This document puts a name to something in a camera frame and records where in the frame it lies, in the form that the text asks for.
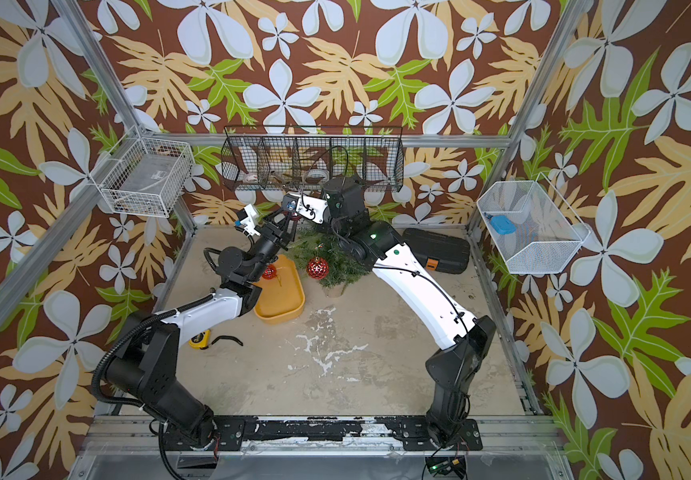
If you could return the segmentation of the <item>red grid-textured ball ornament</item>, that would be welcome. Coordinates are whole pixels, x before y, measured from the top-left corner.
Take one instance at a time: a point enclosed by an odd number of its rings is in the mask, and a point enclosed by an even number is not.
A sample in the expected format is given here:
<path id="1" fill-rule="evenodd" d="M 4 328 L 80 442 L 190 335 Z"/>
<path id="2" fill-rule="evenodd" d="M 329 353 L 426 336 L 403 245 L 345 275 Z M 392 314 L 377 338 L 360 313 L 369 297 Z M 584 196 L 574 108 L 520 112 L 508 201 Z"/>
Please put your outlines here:
<path id="1" fill-rule="evenodd" d="M 278 275 L 278 270 L 275 265 L 269 265 L 264 271 L 262 277 L 267 280 L 272 280 Z"/>

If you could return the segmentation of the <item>large red glitter ball ornament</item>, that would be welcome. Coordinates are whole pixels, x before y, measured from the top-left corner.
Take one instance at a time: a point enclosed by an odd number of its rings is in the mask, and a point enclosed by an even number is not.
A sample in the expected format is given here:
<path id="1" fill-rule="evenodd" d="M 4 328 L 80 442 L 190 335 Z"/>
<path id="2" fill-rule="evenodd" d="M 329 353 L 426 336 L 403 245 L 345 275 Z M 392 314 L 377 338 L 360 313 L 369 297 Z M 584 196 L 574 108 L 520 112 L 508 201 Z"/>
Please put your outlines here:
<path id="1" fill-rule="evenodd" d="M 312 258 L 306 267 L 307 274 L 315 280 L 323 280 L 330 273 L 330 266 L 325 258 L 316 256 Z"/>

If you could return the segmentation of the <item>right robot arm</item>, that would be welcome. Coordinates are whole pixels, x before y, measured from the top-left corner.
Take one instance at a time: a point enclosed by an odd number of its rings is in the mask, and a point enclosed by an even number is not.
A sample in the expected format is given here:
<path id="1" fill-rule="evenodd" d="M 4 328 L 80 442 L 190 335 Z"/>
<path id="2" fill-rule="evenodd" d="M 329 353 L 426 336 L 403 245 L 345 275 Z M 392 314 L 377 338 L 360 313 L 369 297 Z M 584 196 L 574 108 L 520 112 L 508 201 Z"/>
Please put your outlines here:
<path id="1" fill-rule="evenodd" d="M 361 190 L 357 177 L 335 178 L 324 185 L 319 198 L 287 194 L 283 208 L 335 236 L 345 254 L 391 286 L 427 327 L 437 352 L 425 362 L 435 382 L 425 422 L 433 444 L 447 448 L 463 437 L 471 407 L 469 388 L 497 327 L 491 318 L 475 316 L 447 294 L 391 224 L 369 217 Z"/>

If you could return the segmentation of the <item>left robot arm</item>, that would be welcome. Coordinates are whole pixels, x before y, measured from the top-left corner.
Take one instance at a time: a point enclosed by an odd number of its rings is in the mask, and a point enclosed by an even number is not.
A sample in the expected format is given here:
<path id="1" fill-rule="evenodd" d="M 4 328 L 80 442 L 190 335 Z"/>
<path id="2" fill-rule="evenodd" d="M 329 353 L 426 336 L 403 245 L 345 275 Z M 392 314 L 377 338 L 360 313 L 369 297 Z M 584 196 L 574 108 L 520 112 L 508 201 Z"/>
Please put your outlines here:
<path id="1" fill-rule="evenodd" d="M 141 408 L 191 446 L 208 446 L 216 430 L 213 410 L 177 380 L 180 348 L 254 309 L 262 293 L 256 283 L 296 233 L 295 216 L 275 211 L 263 219 L 248 250 L 205 248 L 205 260 L 221 277 L 220 287 L 171 310 L 132 314 L 131 323 L 95 368 L 93 396 L 107 404 Z"/>

